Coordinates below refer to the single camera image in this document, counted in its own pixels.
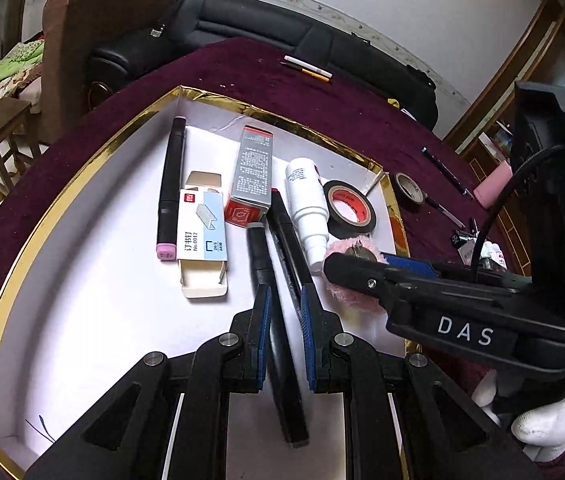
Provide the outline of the white gloved right hand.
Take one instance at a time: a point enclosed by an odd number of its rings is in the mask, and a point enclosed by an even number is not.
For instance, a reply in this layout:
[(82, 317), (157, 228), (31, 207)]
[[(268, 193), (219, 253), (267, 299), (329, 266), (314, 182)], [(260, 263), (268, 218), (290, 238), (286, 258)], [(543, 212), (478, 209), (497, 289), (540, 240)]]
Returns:
[(565, 381), (535, 380), (489, 370), (473, 402), (523, 444), (531, 460), (550, 464), (565, 455)]

